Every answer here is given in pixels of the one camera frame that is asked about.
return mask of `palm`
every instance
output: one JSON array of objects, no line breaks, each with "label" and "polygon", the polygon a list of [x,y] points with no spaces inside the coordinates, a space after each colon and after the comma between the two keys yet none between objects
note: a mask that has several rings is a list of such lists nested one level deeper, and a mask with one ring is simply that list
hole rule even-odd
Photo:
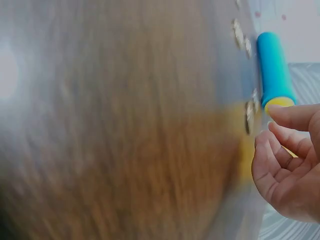
[{"label": "palm", "polygon": [[255,141],[254,182],[265,200],[281,214],[310,221],[310,213],[301,206],[309,206],[307,201],[317,199],[311,196],[312,189],[319,189],[320,185],[320,164],[311,139],[276,123],[271,123],[269,130]]}]

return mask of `pink dot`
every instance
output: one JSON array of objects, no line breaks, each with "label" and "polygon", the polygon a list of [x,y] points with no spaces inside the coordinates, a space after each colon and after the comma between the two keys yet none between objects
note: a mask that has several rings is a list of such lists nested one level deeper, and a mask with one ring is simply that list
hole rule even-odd
[{"label": "pink dot", "polygon": [[261,12],[256,11],[256,12],[254,13],[254,15],[255,15],[256,18],[260,18],[260,17],[261,17]]}]

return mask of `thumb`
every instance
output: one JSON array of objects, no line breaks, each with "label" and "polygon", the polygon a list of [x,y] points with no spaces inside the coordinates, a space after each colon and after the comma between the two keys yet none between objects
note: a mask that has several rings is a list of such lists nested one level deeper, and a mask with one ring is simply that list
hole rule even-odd
[{"label": "thumb", "polygon": [[280,126],[309,132],[318,159],[320,159],[320,104],[268,108],[272,119]]}]

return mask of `fingernail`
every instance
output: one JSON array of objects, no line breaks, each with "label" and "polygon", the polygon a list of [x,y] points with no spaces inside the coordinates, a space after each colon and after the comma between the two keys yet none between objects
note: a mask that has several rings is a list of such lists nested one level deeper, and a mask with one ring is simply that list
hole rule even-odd
[{"label": "fingernail", "polygon": [[276,110],[276,109],[281,109],[281,108],[283,108],[281,105],[275,105],[275,104],[268,106],[269,110]]}]

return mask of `gray patterned surface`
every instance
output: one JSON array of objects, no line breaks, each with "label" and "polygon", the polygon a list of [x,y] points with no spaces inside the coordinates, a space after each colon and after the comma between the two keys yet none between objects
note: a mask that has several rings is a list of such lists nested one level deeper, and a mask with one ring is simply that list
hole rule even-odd
[{"label": "gray patterned surface", "polygon": [[[320,103],[320,63],[290,63],[288,66],[298,104]],[[259,240],[320,240],[320,226],[285,218],[268,205]]]}]

